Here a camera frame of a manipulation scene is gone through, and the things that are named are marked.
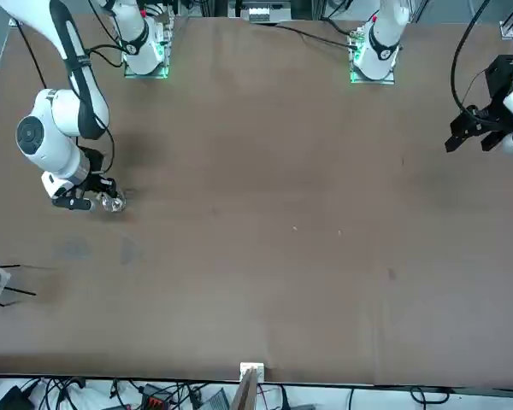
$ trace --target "floor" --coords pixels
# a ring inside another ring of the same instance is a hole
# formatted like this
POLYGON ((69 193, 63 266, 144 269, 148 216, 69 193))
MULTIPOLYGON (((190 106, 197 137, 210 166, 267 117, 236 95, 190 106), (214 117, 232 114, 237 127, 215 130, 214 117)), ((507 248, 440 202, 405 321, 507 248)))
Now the floor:
MULTIPOLYGON (((76 2, 74 0, 66 1, 65 3, 71 8, 73 13, 85 12, 87 11, 85 5, 83 3, 76 2)), ((506 14, 506 10, 510 10, 512 8, 513 0, 507 1, 504 0, 500 2, 497 0, 494 4, 494 7, 491 5, 491 8, 485 13, 483 20, 488 22, 498 21, 502 16, 506 14)), ((362 0, 356 1, 354 4, 353 10, 351 10, 352 15, 341 15, 340 17, 344 18, 362 18, 365 15, 369 15, 375 9, 375 6, 372 2, 368 2, 363 4, 362 0)), ((427 12, 422 16, 422 23, 438 23, 438 22, 459 22, 464 23, 467 22, 471 17, 471 9, 472 7, 465 3, 464 1, 457 0, 432 0, 427 12)), ((3 48, 3 43, 7 36, 8 26, 7 26, 8 17, 5 13, 0 9, 0 55, 3 48)), ((0 385, 0 391, 3 389, 7 389, 6 384, 0 385)), ((108 386, 103 387, 105 391, 108 391, 108 386)), ((228 394, 230 398, 233 397, 232 388, 229 388, 228 394)), ((347 408, 347 399, 348 399, 348 391, 342 389, 317 389, 317 388, 291 388, 290 396, 293 397, 292 404, 307 404, 307 403, 318 403, 322 407, 325 408, 347 408)), ((268 399, 268 404, 270 407, 279 406, 279 395, 277 395, 277 391, 270 392, 268 399)), ((133 402, 136 401, 136 393, 135 391, 127 392, 126 391, 126 401, 133 398, 133 402)), ((479 409, 479 408, 504 408, 504 409, 513 409, 513 399, 499 399, 499 398, 489 398, 489 397, 479 397, 479 396, 457 396, 453 397, 452 400, 445 404, 442 408, 445 410, 454 409, 454 408, 469 408, 469 409, 479 409)), ((386 392, 386 393, 375 393, 368 391, 358 391, 353 398, 352 408, 357 409, 365 407, 365 408, 418 408, 413 401, 410 400, 410 397, 406 393, 399 392, 386 392)), ((259 408, 265 408, 263 406, 263 402, 259 403, 259 408)))
MULTIPOLYGON (((29 383, 30 379, 2 379, 0 380, 0 398, 2 398, 8 390, 17 385, 22 387, 23 384, 29 383)), ((39 404, 44 397, 44 387, 47 380, 38 384, 32 392, 30 399, 33 403, 39 404)), ((109 398, 110 386, 112 382, 109 380, 88 381, 87 386, 83 390, 79 390, 73 386, 69 388, 71 400, 79 410, 85 409, 112 409, 120 405, 118 398, 109 398)), ((143 386, 144 382, 136 382, 137 386, 143 386)), ((153 383, 153 385, 163 388, 167 386, 173 387, 172 383, 153 383)), ((235 396, 237 386, 235 384, 211 384, 203 387, 202 401, 207 401, 214 394, 224 389, 229 404, 235 396)), ((137 408, 140 404, 140 393, 128 382, 119 382, 118 390, 121 401, 125 405, 133 405, 137 408)), ((402 391, 376 391, 356 389, 351 393, 351 389, 347 388, 320 388, 320 387, 286 387, 287 398, 289 404, 293 408, 300 410, 312 410, 314 408, 326 408, 329 410, 412 410, 420 409, 421 405, 417 404, 410 398, 410 393, 402 391)), ((440 394, 426 394, 428 401, 440 401, 444 398, 440 394)), ((50 393, 49 401, 54 407, 56 404, 57 390, 50 393)), ((267 410, 280 408, 282 405, 281 390, 275 385, 263 385, 262 393, 257 396, 255 410, 267 410)), ((182 409, 192 409, 189 401, 181 406, 182 409)), ((200 408, 221 410, 224 407, 204 406, 200 408)), ((513 410, 513 398, 506 397, 490 397, 482 395, 451 395, 449 400, 440 406, 433 406, 437 410, 513 410)))

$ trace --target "electrical wire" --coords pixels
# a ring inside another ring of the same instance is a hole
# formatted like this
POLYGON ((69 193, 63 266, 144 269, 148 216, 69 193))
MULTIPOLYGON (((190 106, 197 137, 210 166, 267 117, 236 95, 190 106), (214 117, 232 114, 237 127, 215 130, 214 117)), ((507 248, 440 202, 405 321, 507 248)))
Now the electrical wire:
POLYGON ((465 102, 465 99, 467 98, 468 94, 469 94, 469 90, 471 90, 471 86, 473 85, 473 83, 475 82, 475 80, 481 75, 483 74, 484 72, 486 71, 486 68, 484 70, 480 70, 474 77, 473 79, 471 80, 471 82, 469 83, 469 87, 468 89, 465 91, 465 94, 463 95, 463 98, 462 98, 462 105, 463 103, 465 102))
POLYGON ((93 52, 95 50, 100 50, 100 49, 113 49, 113 50, 119 50, 119 51, 127 52, 126 49, 124 49, 123 47, 120 47, 117 44, 98 44, 98 45, 95 45, 93 47, 90 47, 89 49, 87 49, 87 51, 93 52))
POLYGON ((428 404, 445 404, 447 401, 449 401, 449 399, 451 398, 451 393, 448 392, 448 391, 445 391, 445 397, 441 400, 428 400, 426 398, 426 395, 424 395, 424 391, 422 390, 421 387, 418 387, 418 386, 411 386, 410 387, 410 390, 409 390, 409 393, 410 393, 410 397, 412 397, 412 400, 414 400, 416 403, 422 405, 422 408, 423 410, 426 410, 426 407, 428 404), (420 395, 422 396, 421 399, 419 399, 418 397, 415 396, 414 392, 418 391, 418 393, 420 393, 420 395))
POLYGON ((34 66, 36 67, 36 71, 38 71, 38 75, 40 77, 40 81, 42 81, 42 86, 44 88, 48 88, 47 84, 44 80, 44 75, 42 74, 42 70, 40 69, 40 66, 38 65, 38 62, 36 61, 36 56, 34 55, 34 52, 32 51, 31 45, 28 43, 27 36, 25 36, 25 32, 23 32, 23 29, 21 28, 21 24, 19 21, 15 20, 15 24, 17 25, 17 28, 19 29, 19 33, 21 37, 23 37, 23 41, 25 42, 25 45, 27 46, 28 52, 30 53, 32 57, 32 62, 34 62, 34 66))
POLYGON ((338 6, 336 6, 336 9, 333 10, 333 12, 328 15, 328 19, 330 19, 331 17, 333 17, 337 11, 340 10, 340 8, 345 4, 345 8, 344 8, 344 11, 346 11, 350 6, 351 4, 353 3, 353 0, 344 0, 343 2, 340 2, 340 4, 338 6))
POLYGON ((129 384, 131 384, 135 389, 137 389, 137 391, 139 391, 139 387, 138 387, 138 385, 137 385, 137 384, 135 384, 132 380, 127 380, 127 382, 128 382, 129 384))
POLYGON ((36 380, 42 380, 42 378, 31 378, 28 382, 24 383, 24 384, 19 388, 19 390, 23 390, 23 389, 25 389, 25 388, 26 388, 26 386, 27 386, 29 383, 34 382, 34 381, 36 381, 36 380))
POLYGON ((266 410, 269 410, 268 403, 266 402, 266 395, 264 394, 264 390, 262 390, 262 386, 260 384, 258 385, 258 389, 260 390, 260 394, 262 395, 262 399, 264 400, 264 407, 266 408, 266 410))
POLYGON ((454 98, 454 102, 456 105, 462 110, 463 113, 465 113, 471 120, 477 122, 478 124, 482 124, 483 126, 489 126, 493 130, 501 130, 502 126, 497 121, 490 121, 490 120, 484 120, 473 113, 471 113, 467 108, 465 108, 460 101, 460 98, 458 97, 458 94, 456 92, 456 66, 458 63, 458 57, 460 56, 460 52, 462 51, 462 47, 465 44, 466 40, 468 39, 469 34, 471 33, 471 30, 473 29, 473 26, 475 23, 479 20, 479 17, 481 17, 481 14, 483 11, 485 11, 486 6, 491 2, 491 0, 484 0, 482 2, 482 5, 479 7, 475 15, 473 16, 473 19, 471 19, 471 22, 468 24, 467 28, 465 29, 465 32, 462 35, 462 38, 460 39, 460 42, 458 43, 458 46, 456 47, 456 51, 454 52, 454 58, 452 59, 452 67, 451 67, 451 92, 452 97, 454 98))
POLYGON ((350 400, 348 400, 348 410, 351 410, 351 402, 353 401, 353 393, 355 392, 355 389, 351 389, 350 392, 350 400))
POLYGON ((114 158, 115 158, 115 152, 116 152, 116 144, 115 144, 115 140, 114 140, 114 137, 112 136, 112 132, 110 132, 110 129, 104 124, 104 122, 98 117, 97 114, 95 114, 95 111, 93 111, 93 107, 90 105, 90 103, 88 103, 86 100, 84 100, 80 94, 76 91, 76 89, 74 88, 74 85, 72 84, 72 80, 70 79, 70 76, 68 76, 68 83, 70 85, 70 89, 72 90, 72 92, 75 94, 75 96, 78 97, 78 99, 83 102, 85 104, 86 107, 88 107, 90 110, 91 110, 91 113, 93 114, 93 117, 95 118, 95 120, 97 120, 97 122, 100 123, 100 126, 102 128, 104 128, 104 130, 109 134, 109 138, 110 138, 110 144, 111 144, 111 154, 110 154, 110 161, 109 161, 109 164, 108 166, 106 167, 106 169, 104 171, 98 171, 98 173, 107 173, 108 171, 110 171, 110 168, 112 168, 112 164, 114 164, 114 158))
MULTIPOLYGON (((201 390, 202 388, 204 388, 204 387, 206 387, 206 386, 208 386, 208 385, 209 385, 209 383, 204 383, 204 384, 202 384, 201 386, 199 386, 199 387, 197 387, 196 389, 194 389, 194 390, 192 391, 192 393, 197 393, 199 390, 201 390)), ((181 405, 182 403, 184 403, 186 400, 188 400, 189 398, 190 398, 190 395, 187 395, 186 397, 184 397, 181 401, 179 401, 179 402, 177 403, 176 407, 171 407, 171 410, 180 409, 180 405, 181 405)))
POLYGON ((309 32, 303 32, 302 30, 298 30, 297 28, 287 27, 287 26, 279 26, 279 25, 275 26, 275 27, 282 28, 284 30, 289 30, 290 32, 297 32, 298 34, 301 34, 303 36, 313 38, 315 40, 321 41, 326 44, 336 45, 336 46, 342 47, 343 49, 348 49, 348 50, 356 50, 357 49, 357 47, 355 45, 349 45, 346 43, 339 43, 337 41, 328 40, 326 38, 316 36, 315 34, 310 34, 309 32))
POLYGON ((374 16, 376 16, 376 15, 378 14, 378 12, 379 12, 379 11, 380 11, 380 9, 377 9, 373 14, 371 14, 371 15, 370 15, 370 17, 369 17, 369 19, 367 20, 367 22, 371 21, 371 20, 372 20, 372 18, 373 18, 374 16))
POLYGON ((111 65, 112 67, 115 67, 115 68, 120 68, 120 67, 123 67, 123 61, 121 61, 120 63, 118 64, 115 64, 113 63, 111 60, 109 60, 106 56, 104 56, 103 54, 101 54, 100 52, 98 52, 97 50, 88 50, 87 51, 87 55, 91 55, 91 53, 93 54, 97 54, 99 57, 101 57, 103 60, 105 60, 109 65, 111 65))
POLYGON ((333 26, 334 30, 336 30, 337 32, 339 32, 340 34, 344 34, 345 36, 349 36, 350 35, 350 31, 349 30, 343 30, 341 29, 333 20, 331 20, 330 18, 328 17, 323 17, 321 19, 321 21, 325 21, 326 23, 330 24, 331 26, 333 26))
POLYGON ((91 7, 91 10, 93 11, 93 14, 95 15, 95 17, 97 17, 97 20, 99 22, 99 24, 101 25, 101 27, 103 28, 104 32, 106 32, 107 36, 109 36, 109 38, 114 41, 115 43, 116 42, 116 39, 114 37, 112 37, 112 34, 110 34, 109 32, 109 29, 106 28, 106 26, 104 25, 103 21, 101 20, 101 17, 99 17, 99 14, 98 12, 95 10, 95 6, 93 6, 93 3, 91 2, 91 0, 87 0, 87 2, 89 3, 89 7, 91 7))

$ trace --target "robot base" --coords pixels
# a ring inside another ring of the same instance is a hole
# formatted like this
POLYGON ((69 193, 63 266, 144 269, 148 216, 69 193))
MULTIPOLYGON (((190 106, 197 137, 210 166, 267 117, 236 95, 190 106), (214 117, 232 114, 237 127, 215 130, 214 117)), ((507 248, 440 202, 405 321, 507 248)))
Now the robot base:
POLYGON ((399 48, 395 51, 395 55, 393 56, 392 70, 390 73, 384 78, 379 80, 368 79, 365 77, 363 73, 356 67, 354 61, 360 56, 361 49, 365 45, 365 34, 364 28, 358 27, 356 31, 350 32, 350 35, 347 36, 348 44, 355 45, 357 50, 349 50, 349 62, 350 62, 350 82, 352 84, 358 83, 371 83, 371 84, 385 84, 385 85, 394 85, 395 84, 395 75, 393 69, 395 68, 395 64, 397 62, 397 55, 399 52, 399 48))
POLYGON ((169 64, 166 64, 166 62, 162 62, 152 72, 145 75, 134 73, 133 71, 131 71, 131 69, 129 69, 129 66, 126 64, 123 76, 126 79, 166 79, 169 76, 169 64))
MULTIPOLYGON (((156 30, 156 41, 152 42, 155 57, 158 61, 162 60, 154 70, 147 74, 136 74, 129 64, 125 64, 124 77, 126 79, 166 79, 169 76, 169 64, 171 62, 171 43, 173 43, 173 28, 174 28, 174 15, 173 11, 168 9, 168 24, 154 21, 156 30)), ((127 56, 122 53, 121 56, 124 62, 127 61, 127 56)))

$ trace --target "table surface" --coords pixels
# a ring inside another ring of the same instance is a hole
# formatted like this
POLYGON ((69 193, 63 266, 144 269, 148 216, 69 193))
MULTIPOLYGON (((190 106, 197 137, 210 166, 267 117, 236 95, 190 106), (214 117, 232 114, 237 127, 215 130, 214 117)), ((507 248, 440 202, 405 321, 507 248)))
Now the table surface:
MULTIPOLYGON (((86 46, 106 42, 77 23, 86 46)), ((94 61, 120 215, 51 206, 15 146, 41 87, 10 33, 0 263, 32 266, 12 284, 38 297, 0 309, 0 372, 236 378, 261 361, 268 380, 513 387, 513 155, 443 146, 465 26, 409 26, 395 86, 351 85, 344 50, 293 32, 177 26, 167 80, 94 61)), ((66 87, 59 55, 28 36, 66 87)), ((460 94, 510 52, 477 26, 460 94)), ((468 102, 486 99, 480 78, 468 102)))

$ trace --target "metal mount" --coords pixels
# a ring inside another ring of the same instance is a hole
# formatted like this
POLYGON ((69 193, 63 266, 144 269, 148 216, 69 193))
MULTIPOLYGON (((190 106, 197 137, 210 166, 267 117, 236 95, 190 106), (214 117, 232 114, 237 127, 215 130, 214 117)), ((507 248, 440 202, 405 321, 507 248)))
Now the metal mount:
POLYGON ((395 75, 394 68, 397 64, 397 56, 399 52, 399 47, 393 53, 393 63, 392 69, 390 73, 384 79, 368 79, 365 77, 359 68, 355 65, 355 60, 359 58, 361 54, 361 49, 365 46, 365 34, 363 27, 358 27, 356 31, 350 32, 347 37, 348 45, 355 45, 357 50, 349 49, 349 62, 350 62, 350 82, 352 84, 366 83, 366 84, 383 84, 383 85, 394 85, 395 84, 395 75))
POLYGON ((503 21, 499 22, 499 32, 502 34, 502 40, 513 39, 513 28, 507 30, 507 27, 504 25, 503 21))
POLYGON ((230 410, 254 410, 257 386, 264 381, 264 364, 242 362, 239 364, 239 376, 241 380, 230 410))
MULTIPOLYGON (((128 64, 125 64, 123 75, 126 79, 166 79, 169 76, 169 65, 171 63, 171 44, 173 43, 173 30, 174 30, 174 14, 169 10, 169 23, 156 23, 159 28, 157 32, 156 54, 163 56, 163 62, 160 63, 150 73, 141 75, 134 73, 128 64)), ((127 55, 121 54, 121 59, 125 62, 127 55)))

